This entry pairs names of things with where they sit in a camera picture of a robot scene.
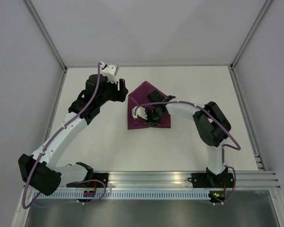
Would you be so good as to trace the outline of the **purple cloth napkin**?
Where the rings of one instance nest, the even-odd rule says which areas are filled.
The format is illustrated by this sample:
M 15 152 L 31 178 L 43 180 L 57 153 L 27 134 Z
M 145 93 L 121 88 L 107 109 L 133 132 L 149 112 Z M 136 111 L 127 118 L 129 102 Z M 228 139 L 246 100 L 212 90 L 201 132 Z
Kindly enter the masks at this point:
M 151 100 L 148 98 L 148 95 L 156 91 L 158 98 L 154 97 Z M 137 130 L 137 129 L 146 129 L 150 128 L 148 124 L 145 123 L 144 119 L 132 117 L 132 109 L 138 105 L 152 103 L 152 102 L 162 102 L 167 95 L 158 90 L 148 81 L 141 83 L 132 93 L 128 95 L 128 105 L 127 105 L 127 129 L 128 130 Z

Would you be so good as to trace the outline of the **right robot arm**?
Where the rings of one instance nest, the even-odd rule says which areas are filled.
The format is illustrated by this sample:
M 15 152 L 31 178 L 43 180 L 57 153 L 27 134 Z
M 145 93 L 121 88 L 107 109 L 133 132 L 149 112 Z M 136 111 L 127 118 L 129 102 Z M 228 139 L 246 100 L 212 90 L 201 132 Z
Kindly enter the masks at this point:
M 164 97 L 157 91 L 148 94 L 147 99 L 157 105 L 146 107 L 145 123 L 151 127 L 160 126 L 162 118 L 166 115 L 179 116 L 194 121 L 201 140 L 206 144 L 208 151 L 208 165 L 205 173 L 192 173 L 187 180 L 194 188 L 223 188 L 233 187 L 234 177 L 224 163 L 224 151 L 222 143 L 228 135 L 220 128 L 222 125 L 226 131 L 231 130 L 231 125 L 221 109 L 215 102 L 209 102 L 200 109 L 187 104 L 167 104 L 174 96 Z

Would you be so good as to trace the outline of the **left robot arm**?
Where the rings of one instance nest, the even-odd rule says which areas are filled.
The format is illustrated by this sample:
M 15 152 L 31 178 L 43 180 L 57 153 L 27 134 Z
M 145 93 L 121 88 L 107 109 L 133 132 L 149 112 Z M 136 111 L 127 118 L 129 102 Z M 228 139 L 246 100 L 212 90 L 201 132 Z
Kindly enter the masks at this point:
M 124 102 L 128 89 L 124 79 L 110 83 L 103 75 L 91 75 L 86 87 L 71 104 L 59 129 L 30 156 L 19 160 L 22 180 L 49 196 L 58 187 L 93 187 L 93 168 L 83 162 L 57 167 L 57 163 L 76 136 L 100 113 L 108 101 Z

